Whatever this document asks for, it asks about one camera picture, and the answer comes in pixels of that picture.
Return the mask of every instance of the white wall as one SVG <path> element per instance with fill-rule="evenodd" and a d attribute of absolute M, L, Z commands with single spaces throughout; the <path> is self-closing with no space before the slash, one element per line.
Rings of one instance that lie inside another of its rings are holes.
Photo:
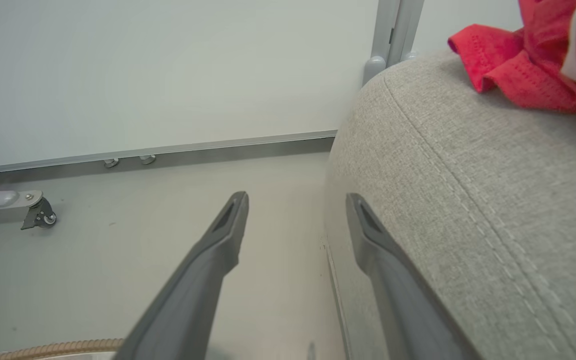
<path fill-rule="evenodd" d="M 0 166 L 337 129 L 378 0 L 0 0 Z"/>
<path fill-rule="evenodd" d="M 472 24 L 511 31 L 524 26 L 518 0 L 423 0 L 412 50 L 448 49 L 448 38 Z"/>

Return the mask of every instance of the red fabric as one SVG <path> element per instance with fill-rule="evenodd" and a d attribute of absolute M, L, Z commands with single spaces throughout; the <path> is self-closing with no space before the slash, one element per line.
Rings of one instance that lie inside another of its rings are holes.
<path fill-rule="evenodd" d="M 519 0 L 523 29 L 470 25 L 448 39 L 477 92 L 495 86 L 522 108 L 576 112 L 576 82 L 560 73 L 576 0 Z"/>

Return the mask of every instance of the caster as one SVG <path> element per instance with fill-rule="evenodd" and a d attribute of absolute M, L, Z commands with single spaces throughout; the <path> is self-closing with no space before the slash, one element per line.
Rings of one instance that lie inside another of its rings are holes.
<path fill-rule="evenodd" d="M 31 229 L 35 226 L 50 229 L 57 223 L 57 214 L 46 198 L 42 198 L 28 209 L 21 230 Z"/>
<path fill-rule="evenodd" d="M 155 160 L 157 160 L 157 157 L 155 155 L 143 155 L 140 156 L 139 159 L 141 159 L 142 164 L 147 166 L 148 164 L 152 164 L 153 162 L 155 162 Z"/>
<path fill-rule="evenodd" d="M 116 166 L 117 164 L 119 164 L 119 159 L 114 158 L 114 159 L 108 159 L 108 160 L 103 160 L 103 162 L 105 164 L 103 164 L 103 166 L 105 166 L 106 169 L 110 169 L 114 166 Z"/>

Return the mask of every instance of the gray floor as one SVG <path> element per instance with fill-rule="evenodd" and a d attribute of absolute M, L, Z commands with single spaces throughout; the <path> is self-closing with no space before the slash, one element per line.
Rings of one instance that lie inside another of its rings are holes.
<path fill-rule="evenodd" d="M 0 211 L 0 352 L 121 338 L 235 191 L 250 196 L 239 265 L 224 279 L 213 360 L 344 357 L 323 247 L 331 139 L 0 174 L 45 193 L 54 228 Z"/>

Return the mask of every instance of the gray upholstery fabric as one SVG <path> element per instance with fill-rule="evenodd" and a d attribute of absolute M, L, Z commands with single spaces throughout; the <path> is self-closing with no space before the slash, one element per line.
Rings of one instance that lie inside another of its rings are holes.
<path fill-rule="evenodd" d="M 484 358 L 576 359 L 576 114 L 477 94 L 448 52 L 406 61 L 360 92 L 326 182 L 350 358 L 387 358 L 346 224 L 358 192 Z"/>

